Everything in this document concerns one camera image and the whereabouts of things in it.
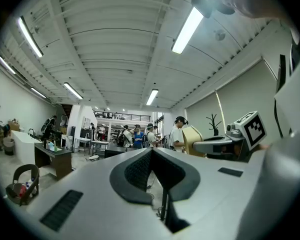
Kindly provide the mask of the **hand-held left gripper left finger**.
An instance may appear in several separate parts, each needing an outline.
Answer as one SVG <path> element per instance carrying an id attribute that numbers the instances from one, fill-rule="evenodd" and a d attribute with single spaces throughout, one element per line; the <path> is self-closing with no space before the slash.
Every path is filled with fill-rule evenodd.
<path id="1" fill-rule="evenodd" d="M 39 223 L 48 239 L 57 240 L 168 240 L 171 231 L 156 217 L 152 207 L 121 198 L 112 188 L 112 169 L 142 150 L 129 151 L 89 162 L 41 192 L 26 209 L 31 219 L 40 221 L 68 192 L 81 198 L 59 230 Z"/>

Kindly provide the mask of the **white table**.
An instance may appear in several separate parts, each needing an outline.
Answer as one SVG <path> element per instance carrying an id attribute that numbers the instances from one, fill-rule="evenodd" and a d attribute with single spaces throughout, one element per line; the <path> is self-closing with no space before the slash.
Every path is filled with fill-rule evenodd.
<path id="1" fill-rule="evenodd" d="M 11 131 L 11 137 L 14 139 L 14 153 L 23 164 L 35 164 L 35 144 L 42 143 L 27 133 L 20 131 Z"/>
<path id="2" fill-rule="evenodd" d="M 88 148 L 88 152 L 90 151 L 91 140 L 84 137 L 75 138 L 73 141 L 73 151 L 78 152 L 80 150 L 80 143 L 83 144 L 84 152 Z"/>

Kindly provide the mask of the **dark mesh chair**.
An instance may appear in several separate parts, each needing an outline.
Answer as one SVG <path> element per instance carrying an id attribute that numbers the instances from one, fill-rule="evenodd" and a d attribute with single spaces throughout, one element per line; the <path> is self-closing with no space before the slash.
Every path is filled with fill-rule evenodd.
<path id="1" fill-rule="evenodd" d="M 19 182 L 20 176 L 25 172 L 30 172 L 30 179 L 26 182 Z M 5 188 L 7 197 L 19 206 L 28 205 L 39 195 L 39 176 L 40 170 L 35 164 L 18 167 L 13 174 L 12 183 Z M 22 197 L 19 197 L 21 184 L 25 184 L 27 190 Z"/>

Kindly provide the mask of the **dark wooden desk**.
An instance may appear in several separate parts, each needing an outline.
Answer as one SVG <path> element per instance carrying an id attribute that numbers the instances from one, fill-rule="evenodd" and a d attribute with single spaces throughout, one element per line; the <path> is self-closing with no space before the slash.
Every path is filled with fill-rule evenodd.
<path id="1" fill-rule="evenodd" d="M 44 148 L 42 143 L 34 144 L 34 161 L 38 168 L 44 168 L 59 181 L 72 170 L 72 152 L 61 149 L 57 152 Z"/>

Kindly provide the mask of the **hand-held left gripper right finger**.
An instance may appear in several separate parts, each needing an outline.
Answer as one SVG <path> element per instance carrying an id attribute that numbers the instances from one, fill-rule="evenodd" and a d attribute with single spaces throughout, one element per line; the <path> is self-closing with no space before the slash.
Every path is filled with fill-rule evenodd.
<path id="1" fill-rule="evenodd" d="M 165 148 L 153 148 L 152 152 L 193 166 L 200 175 L 191 197 L 172 203 L 177 218 L 189 225 L 172 233 L 160 223 L 152 230 L 152 240 L 236 240 L 265 152 L 254 152 L 247 163 L 203 158 Z"/>

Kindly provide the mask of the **narrow beige roller blind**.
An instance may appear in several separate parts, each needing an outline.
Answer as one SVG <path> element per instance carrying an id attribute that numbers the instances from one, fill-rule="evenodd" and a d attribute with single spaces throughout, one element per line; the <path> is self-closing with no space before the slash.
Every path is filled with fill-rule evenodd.
<path id="1" fill-rule="evenodd" d="M 212 127 L 212 115 L 214 117 L 214 124 L 218 130 L 219 135 L 224 135 L 224 123 L 218 98 L 215 92 L 189 106 L 186 109 L 187 120 L 189 124 L 195 127 L 203 138 L 214 136 Z"/>

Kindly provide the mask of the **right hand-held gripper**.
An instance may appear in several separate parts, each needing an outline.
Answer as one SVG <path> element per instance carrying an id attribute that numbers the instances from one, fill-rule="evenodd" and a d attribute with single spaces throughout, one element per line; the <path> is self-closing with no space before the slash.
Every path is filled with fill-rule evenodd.
<path id="1" fill-rule="evenodd" d="M 248 162 L 266 136 L 260 114 L 252 111 L 228 124 L 224 135 L 196 141 L 192 148 L 209 159 Z"/>

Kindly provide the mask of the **black balcony railing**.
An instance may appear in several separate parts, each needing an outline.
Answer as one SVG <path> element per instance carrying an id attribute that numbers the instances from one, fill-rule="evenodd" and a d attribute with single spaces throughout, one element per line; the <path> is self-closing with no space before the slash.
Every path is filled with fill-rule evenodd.
<path id="1" fill-rule="evenodd" d="M 126 121 L 141 121 L 151 122 L 151 115 L 139 115 L 129 113 L 118 113 L 109 111 L 93 111 L 96 118 L 101 119 L 114 119 L 114 120 L 126 120 Z"/>

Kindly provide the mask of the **gray trash bin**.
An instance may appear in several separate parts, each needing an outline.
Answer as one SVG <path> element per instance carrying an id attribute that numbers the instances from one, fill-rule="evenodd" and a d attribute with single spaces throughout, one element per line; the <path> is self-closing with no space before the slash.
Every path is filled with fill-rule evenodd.
<path id="1" fill-rule="evenodd" d="M 4 153 L 7 156 L 13 156 L 14 155 L 14 150 L 15 150 L 15 141 L 11 137 L 5 137 L 3 139 L 3 149 Z"/>

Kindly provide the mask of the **cardboard box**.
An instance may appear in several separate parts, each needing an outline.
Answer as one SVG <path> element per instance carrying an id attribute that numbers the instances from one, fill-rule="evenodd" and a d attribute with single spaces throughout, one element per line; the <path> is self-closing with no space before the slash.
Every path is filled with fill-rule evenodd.
<path id="1" fill-rule="evenodd" d="M 10 126 L 11 131 L 20 131 L 20 124 L 16 120 L 9 120 L 8 125 Z"/>

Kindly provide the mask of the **wide beige roller blind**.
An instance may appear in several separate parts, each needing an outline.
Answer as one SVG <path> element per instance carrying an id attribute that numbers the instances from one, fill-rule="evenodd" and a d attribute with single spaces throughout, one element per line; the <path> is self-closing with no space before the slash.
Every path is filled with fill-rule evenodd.
<path id="1" fill-rule="evenodd" d="M 267 136 L 261 142 L 269 145 L 280 138 L 274 117 L 276 81 L 263 60 L 217 90 L 225 123 L 233 123 L 249 112 L 257 111 Z"/>

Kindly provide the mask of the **metal frame table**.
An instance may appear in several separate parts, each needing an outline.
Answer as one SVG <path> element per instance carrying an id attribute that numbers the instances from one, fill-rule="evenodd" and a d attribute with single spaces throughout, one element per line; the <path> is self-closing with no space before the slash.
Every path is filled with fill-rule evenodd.
<path id="1" fill-rule="evenodd" d="M 105 156 L 105 151 L 109 148 L 109 142 L 95 140 L 91 142 L 91 155 Z"/>

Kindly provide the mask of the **white storage shelf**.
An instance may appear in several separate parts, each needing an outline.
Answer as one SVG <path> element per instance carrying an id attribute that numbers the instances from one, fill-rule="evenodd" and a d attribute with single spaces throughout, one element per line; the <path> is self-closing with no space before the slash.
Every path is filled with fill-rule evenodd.
<path id="1" fill-rule="evenodd" d="M 116 125 L 116 124 L 112 124 L 110 129 L 109 129 L 109 133 L 110 133 L 110 140 L 116 140 L 119 136 L 119 134 L 123 131 L 124 126 L 123 125 Z"/>

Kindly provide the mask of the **white ceiling tube light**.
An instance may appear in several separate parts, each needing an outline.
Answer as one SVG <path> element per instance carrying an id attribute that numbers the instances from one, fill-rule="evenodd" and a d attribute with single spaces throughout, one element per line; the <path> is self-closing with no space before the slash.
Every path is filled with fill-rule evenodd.
<path id="1" fill-rule="evenodd" d="M 0 56 L 0 64 L 5 67 L 9 72 L 13 75 L 16 74 L 15 70 L 11 68 L 11 66 Z"/>
<path id="2" fill-rule="evenodd" d="M 201 12 L 193 6 L 172 45 L 173 53 L 181 54 L 184 51 L 203 18 Z"/>
<path id="3" fill-rule="evenodd" d="M 33 35 L 31 31 L 28 28 L 28 25 L 26 24 L 26 21 L 23 16 L 20 16 L 17 19 L 17 24 L 19 29 L 21 30 L 25 40 L 28 42 L 34 53 L 37 55 L 37 57 L 41 58 L 44 54 L 39 48 L 38 44 L 36 43 L 35 39 L 33 38 Z"/>
<path id="4" fill-rule="evenodd" d="M 84 99 L 68 82 L 64 82 L 63 85 L 79 100 Z"/>
<path id="5" fill-rule="evenodd" d="M 148 100 L 146 102 L 147 106 L 150 106 L 152 104 L 152 102 L 154 101 L 154 99 L 156 98 L 157 94 L 158 94 L 159 90 L 158 89 L 152 89 L 151 93 L 148 97 Z"/>
<path id="6" fill-rule="evenodd" d="M 37 91 L 35 88 L 31 87 L 30 88 L 31 91 L 33 91 L 34 93 L 36 93 L 37 95 L 39 95 L 40 97 L 46 99 L 47 97 L 45 95 L 43 95 L 42 93 L 40 93 L 39 91 Z"/>

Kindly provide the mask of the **round ceiling sensor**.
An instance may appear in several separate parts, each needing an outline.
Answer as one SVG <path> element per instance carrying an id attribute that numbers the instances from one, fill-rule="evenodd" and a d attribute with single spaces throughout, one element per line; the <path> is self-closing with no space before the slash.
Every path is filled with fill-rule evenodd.
<path id="1" fill-rule="evenodd" d="M 218 29 L 218 30 L 214 31 L 214 34 L 215 34 L 215 39 L 218 42 L 223 41 L 226 37 L 226 33 L 223 29 Z"/>

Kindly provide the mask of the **white top table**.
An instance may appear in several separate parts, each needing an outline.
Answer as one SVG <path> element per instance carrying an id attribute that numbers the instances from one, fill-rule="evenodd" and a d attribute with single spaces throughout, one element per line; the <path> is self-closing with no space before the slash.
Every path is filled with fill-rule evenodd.
<path id="1" fill-rule="evenodd" d="M 80 150 L 80 143 L 83 144 L 84 152 L 88 148 L 88 152 L 90 151 L 91 140 L 84 137 L 75 138 L 73 141 L 73 151 L 78 152 Z"/>

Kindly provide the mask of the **black branch decoration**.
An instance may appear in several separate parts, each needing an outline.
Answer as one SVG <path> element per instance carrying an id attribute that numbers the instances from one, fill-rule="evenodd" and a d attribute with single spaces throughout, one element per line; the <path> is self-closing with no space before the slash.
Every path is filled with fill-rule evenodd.
<path id="1" fill-rule="evenodd" d="M 222 123 L 222 121 L 219 121 L 219 122 L 215 122 L 215 119 L 216 119 L 216 114 L 211 114 L 211 117 L 206 117 L 208 120 L 210 120 L 209 122 L 209 125 L 210 125 L 210 128 L 209 130 L 213 131 L 213 135 L 214 136 L 218 136 L 219 135 L 219 129 L 218 129 L 218 126 Z"/>

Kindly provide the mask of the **white flat panel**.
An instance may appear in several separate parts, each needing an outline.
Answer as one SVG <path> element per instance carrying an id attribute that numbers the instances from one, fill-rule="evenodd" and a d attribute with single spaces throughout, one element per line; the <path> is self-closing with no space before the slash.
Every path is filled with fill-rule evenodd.
<path id="1" fill-rule="evenodd" d="M 300 60 L 291 72 L 290 77 L 286 79 L 286 57 L 281 54 L 274 96 L 274 118 L 281 138 L 284 135 L 278 120 L 277 107 L 282 109 L 291 131 L 300 133 Z"/>

